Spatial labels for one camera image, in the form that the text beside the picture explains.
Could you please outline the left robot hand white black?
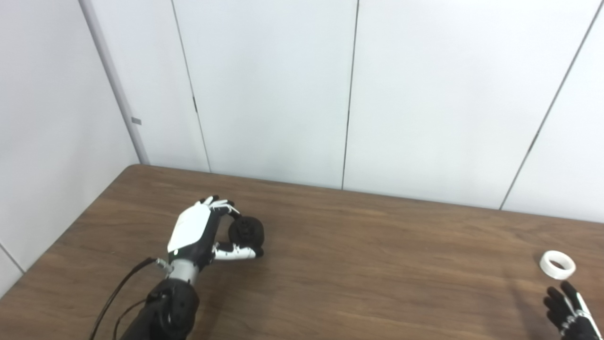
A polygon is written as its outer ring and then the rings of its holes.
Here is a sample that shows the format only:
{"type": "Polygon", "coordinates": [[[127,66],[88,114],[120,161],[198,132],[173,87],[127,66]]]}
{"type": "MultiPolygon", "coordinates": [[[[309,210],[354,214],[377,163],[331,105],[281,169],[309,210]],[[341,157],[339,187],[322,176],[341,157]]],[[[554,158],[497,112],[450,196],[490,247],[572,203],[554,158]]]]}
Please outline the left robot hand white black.
{"type": "Polygon", "coordinates": [[[261,258],[264,242],[260,220],[242,215],[229,200],[209,196],[177,218],[168,242],[168,277],[192,281],[214,261],[261,258]]]}

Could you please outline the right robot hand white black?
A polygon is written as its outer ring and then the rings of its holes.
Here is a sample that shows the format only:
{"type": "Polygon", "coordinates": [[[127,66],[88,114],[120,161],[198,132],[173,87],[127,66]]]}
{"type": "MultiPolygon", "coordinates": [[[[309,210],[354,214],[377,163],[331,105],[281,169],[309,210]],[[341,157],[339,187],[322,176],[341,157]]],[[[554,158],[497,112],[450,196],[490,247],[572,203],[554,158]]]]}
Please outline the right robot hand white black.
{"type": "Polygon", "coordinates": [[[548,320],[562,340],[602,340],[602,332],[583,296],[568,280],[563,280],[558,289],[547,288],[543,303],[548,320]]]}

